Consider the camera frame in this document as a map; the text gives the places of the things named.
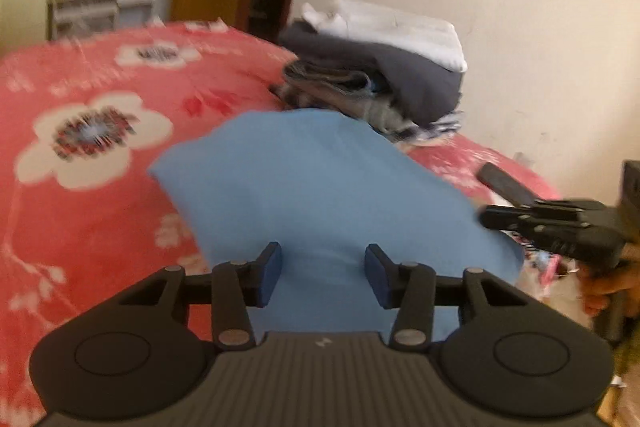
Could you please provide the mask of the person right hand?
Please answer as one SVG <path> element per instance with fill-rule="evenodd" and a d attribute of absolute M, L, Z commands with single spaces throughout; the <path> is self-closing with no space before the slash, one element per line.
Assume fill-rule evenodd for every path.
<path fill-rule="evenodd" d="M 596 317 L 608 309 L 614 295 L 625 297 L 625 317 L 639 317 L 639 263 L 628 261 L 608 273 L 593 272 L 585 263 L 578 263 L 577 277 L 582 309 L 590 316 Z"/>

